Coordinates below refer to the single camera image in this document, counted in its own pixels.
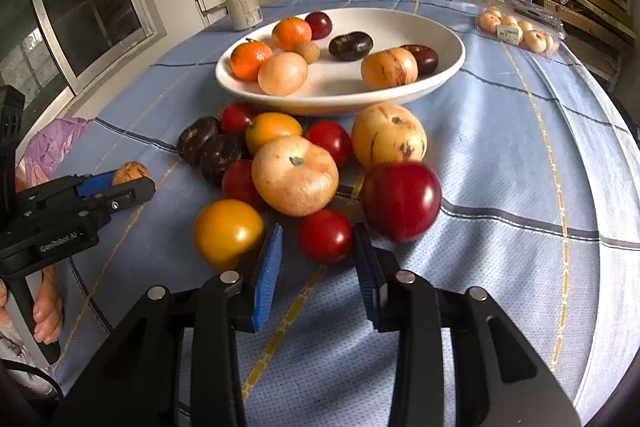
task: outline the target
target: purple bag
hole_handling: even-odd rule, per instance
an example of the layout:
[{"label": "purple bag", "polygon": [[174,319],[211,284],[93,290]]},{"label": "purple bag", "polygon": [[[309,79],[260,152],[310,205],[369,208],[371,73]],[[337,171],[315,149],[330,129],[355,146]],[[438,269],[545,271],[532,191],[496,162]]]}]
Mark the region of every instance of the purple bag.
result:
[{"label": "purple bag", "polygon": [[16,167],[16,186],[30,188],[49,181],[91,120],[56,118],[29,140]]}]

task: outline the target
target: blue tablecloth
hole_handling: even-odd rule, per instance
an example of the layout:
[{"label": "blue tablecloth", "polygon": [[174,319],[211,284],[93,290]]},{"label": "blue tablecloth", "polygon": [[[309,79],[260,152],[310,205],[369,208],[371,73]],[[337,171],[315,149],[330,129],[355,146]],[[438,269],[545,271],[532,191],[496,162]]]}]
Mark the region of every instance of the blue tablecloth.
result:
[{"label": "blue tablecloth", "polygon": [[[425,161],[444,199],[424,238],[396,253],[434,286],[484,286],[586,422],[640,344],[640,154],[625,123],[564,45],[549,61],[485,38],[469,4],[287,0],[263,13],[269,23],[343,6],[414,12],[464,41],[460,72],[407,106],[428,134]],[[214,68],[240,36],[225,18],[172,49],[105,108],[58,170],[101,172],[138,160],[158,187],[152,201],[113,216],[97,247],[58,267],[66,321],[56,376],[66,387],[149,286],[180,291],[214,273],[193,246],[191,226],[220,193],[178,160],[172,144],[196,118],[229,102]],[[337,121],[350,130],[353,116]],[[340,182],[351,184],[357,171],[354,163],[343,169]],[[319,271],[296,249],[296,220],[278,220],[287,249],[270,322],[238,337],[249,425],[386,425],[397,336],[372,330],[350,264]],[[445,355],[452,423],[447,342]],[[188,385],[180,399],[186,422]]]}]

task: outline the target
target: white bowl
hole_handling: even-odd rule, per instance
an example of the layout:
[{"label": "white bowl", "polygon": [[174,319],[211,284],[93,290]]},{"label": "white bowl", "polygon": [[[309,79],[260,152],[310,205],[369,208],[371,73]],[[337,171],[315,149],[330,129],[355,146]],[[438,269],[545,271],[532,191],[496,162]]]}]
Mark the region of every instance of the white bowl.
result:
[{"label": "white bowl", "polygon": [[[465,45],[448,28],[412,13],[379,8],[338,8],[325,10],[334,24],[328,37],[314,41],[320,48],[320,59],[309,65],[309,75],[300,89],[288,96],[265,94],[256,83],[236,80],[229,66],[233,49],[245,39],[266,42],[278,53],[271,41],[277,22],[259,28],[238,39],[220,57],[216,78],[220,86],[234,96],[258,105],[298,115],[323,115],[357,112],[378,102],[406,103],[437,89],[453,76],[465,61]],[[304,19],[308,14],[297,15]],[[406,86],[369,90],[360,76],[360,60],[340,62],[328,51],[332,38],[353,31],[363,31],[373,38],[371,53],[401,46],[424,44],[438,54],[438,68],[430,76]]]}]

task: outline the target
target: can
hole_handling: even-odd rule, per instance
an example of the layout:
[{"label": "can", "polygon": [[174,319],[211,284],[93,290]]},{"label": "can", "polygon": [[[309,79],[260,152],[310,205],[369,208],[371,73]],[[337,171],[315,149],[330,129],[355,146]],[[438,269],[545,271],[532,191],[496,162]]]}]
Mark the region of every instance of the can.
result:
[{"label": "can", "polygon": [[231,16],[234,28],[238,31],[262,22],[262,11],[258,0],[226,0],[226,9]]}]

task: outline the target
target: screw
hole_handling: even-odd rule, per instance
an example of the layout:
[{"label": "screw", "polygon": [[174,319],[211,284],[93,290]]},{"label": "screw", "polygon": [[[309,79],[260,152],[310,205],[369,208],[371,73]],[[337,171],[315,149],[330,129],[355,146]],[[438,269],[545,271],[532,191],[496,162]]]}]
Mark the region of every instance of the screw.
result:
[{"label": "screw", "polygon": [[411,284],[415,281],[415,273],[409,270],[400,270],[396,272],[396,279],[402,284]]},{"label": "screw", "polygon": [[165,295],[166,290],[162,286],[152,286],[146,292],[146,296],[149,297],[152,301],[159,301]]},{"label": "screw", "polygon": [[220,280],[225,284],[233,284],[240,280],[240,274],[234,270],[227,270],[220,274]]},{"label": "screw", "polygon": [[484,288],[481,288],[480,286],[471,286],[471,288],[469,288],[469,295],[476,301],[486,301],[486,298],[488,297]]}]

